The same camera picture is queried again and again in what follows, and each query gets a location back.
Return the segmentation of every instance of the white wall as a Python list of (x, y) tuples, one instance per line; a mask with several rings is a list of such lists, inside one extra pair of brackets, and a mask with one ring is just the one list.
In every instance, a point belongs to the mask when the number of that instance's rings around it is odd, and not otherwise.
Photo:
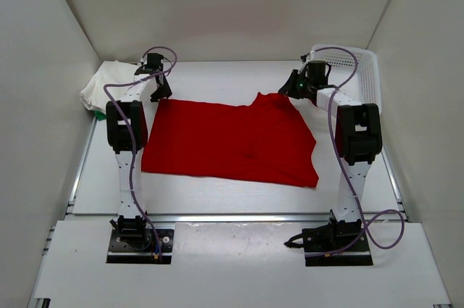
[(314, 43), (365, 48), (387, 0), (68, 0), (102, 59), (153, 44), (181, 60), (298, 59)]
[(455, 307), (464, 307), (464, 0), (392, 0), (369, 49), (407, 210), (423, 222)]
[(26, 307), (65, 211), (99, 66), (65, 0), (0, 0), (0, 307)]

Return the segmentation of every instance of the red fabric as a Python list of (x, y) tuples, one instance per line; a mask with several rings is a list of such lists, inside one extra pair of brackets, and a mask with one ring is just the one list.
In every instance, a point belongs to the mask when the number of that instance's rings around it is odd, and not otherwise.
[(142, 170), (316, 187), (315, 144), (301, 114), (280, 94), (259, 93), (239, 107), (162, 99)]

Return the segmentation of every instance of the purple cable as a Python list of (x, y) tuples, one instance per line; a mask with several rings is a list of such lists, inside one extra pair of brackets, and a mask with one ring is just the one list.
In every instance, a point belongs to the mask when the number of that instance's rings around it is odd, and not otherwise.
[(157, 232), (156, 228), (154, 227), (154, 224), (153, 224), (152, 220), (149, 218), (149, 216), (147, 214), (145, 214), (145, 212), (141, 208), (140, 204), (138, 203), (137, 198), (136, 198), (136, 194), (134, 193), (134, 190), (133, 190), (132, 172), (133, 172), (134, 165), (136, 163), (136, 155), (137, 155), (136, 137), (135, 137), (135, 135), (133, 133), (131, 125), (129, 124), (128, 118), (124, 115), (124, 111), (121, 109), (121, 107), (117, 103), (116, 99), (108, 91), (108, 88), (110, 88), (110, 87), (131, 87), (131, 86), (138, 85), (141, 82), (150, 80), (151, 78), (154, 78), (155, 76), (163, 75), (163, 74), (166, 74), (166, 73), (169, 74), (169, 72), (171, 72), (171, 70), (177, 64), (177, 54), (172, 49), (170, 49), (169, 47), (155, 46), (155, 47), (151, 47), (150, 49), (147, 49), (146, 52), (144, 53), (144, 55), (142, 56), (142, 59), (145, 58), (145, 56), (148, 54), (148, 52), (150, 52), (153, 49), (165, 49), (165, 50), (167, 50), (167, 51), (169, 51), (169, 52), (171, 52), (173, 54), (174, 61), (173, 62), (170, 61), (171, 66), (167, 70), (156, 72), (155, 74), (148, 75), (145, 78), (141, 78), (140, 80), (133, 81), (133, 82), (130, 82), (130, 83), (120, 83), (120, 84), (108, 83), (108, 84), (103, 86), (103, 91), (108, 96), (109, 100), (115, 105), (115, 108), (116, 108), (117, 112), (119, 112), (119, 115), (123, 119), (123, 121), (125, 123), (125, 126), (128, 128), (130, 141), (132, 143), (132, 160), (130, 161), (130, 167), (129, 167), (129, 169), (130, 169), (129, 170), (129, 188), (131, 189), (130, 194), (132, 196), (134, 204), (137, 206), (138, 212), (140, 212), (140, 215), (143, 217), (143, 219), (145, 221), (147, 221), (150, 224), (150, 227), (153, 230), (153, 234), (154, 234), (154, 237), (155, 237), (156, 242), (157, 242), (157, 249), (158, 249), (159, 258), (161, 259), (162, 258), (161, 242), (160, 242), (160, 237), (158, 236), (158, 232)]
[[(394, 248), (401, 241), (401, 239), (403, 238), (403, 234), (405, 233), (405, 219), (404, 219), (403, 215), (401, 214), (401, 212), (399, 212), (398, 210), (387, 209), (387, 210), (384, 210), (382, 212), (379, 212), (379, 213), (375, 214), (372, 219), (370, 219), (369, 221), (366, 221), (366, 219), (364, 218), (363, 208), (361, 207), (361, 202), (360, 202), (359, 198), (357, 197), (355, 188), (351, 184), (351, 181), (349, 180), (348, 173), (345, 170), (345, 168), (344, 168), (344, 166), (343, 166), (343, 164), (341, 162), (341, 157), (340, 157), (338, 149), (336, 148), (335, 135), (334, 135), (334, 132), (333, 132), (334, 128), (333, 128), (333, 125), (332, 125), (332, 101), (334, 100), (334, 97), (335, 97), (336, 93), (340, 90), (340, 88), (345, 86), (355, 76), (355, 74), (357, 72), (358, 61), (357, 61), (356, 56), (351, 51), (348, 51), (347, 49), (344, 49), (342, 47), (335, 47), (335, 46), (323, 47), (323, 48), (314, 50), (314, 52), (325, 51), (327, 49), (338, 49), (339, 51), (346, 52), (355, 61), (355, 67), (353, 68), (353, 71), (352, 71), (351, 75), (343, 83), (341, 83), (340, 85), (335, 87), (335, 91), (332, 92), (331, 97), (330, 97), (330, 99), (328, 101), (327, 117), (328, 117), (328, 132), (330, 133), (330, 136), (331, 136), (332, 146), (333, 146), (333, 150), (335, 151), (336, 160), (339, 163), (341, 173), (345, 177), (345, 180), (348, 183), (349, 189), (350, 189), (351, 193), (353, 194), (353, 196), (355, 198), (356, 205), (357, 205), (357, 208), (360, 211), (361, 221), (362, 221), (362, 224), (363, 224), (364, 228), (362, 229), (361, 233), (358, 234), (357, 237), (355, 239), (353, 239), (353, 241), (351, 243), (349, 243), (348, 245), (343, 246), (342, 248), (340, 248), (338, 250), (327, 251), (327, 252), (322, 252), (322, 253), (318, 253), (318, 254), (309, 254), (309, 255), (307, 255), (307, 257), (328, 256), (328, 255), (342, 253), (343, 251), (345, 251), (349, 247), (351, 247), (354, 243), (356, 243), (359, 240), (359, 238), (361, 238), (363, 236), (364, 233), (367, 233), (370, 240), (378, 248), (384, 249), (384, 250), (391, 249), (391, 248)], [(376, 219), (378, 219), (381, 215), (388, 214), (388, 213), (391, 213), (391, 212), (399, 215), (399, 218), (401, 219), (401, 231), (399, 232), (398, 238), (392, 244), (390, 244), (388, 246), (382, 246), (379, 243), (377, 243), (377, 241), (374, 239), (372, 234), (370, 234), (369, 226), (372, 224), (372, 222), (374, 222)]]

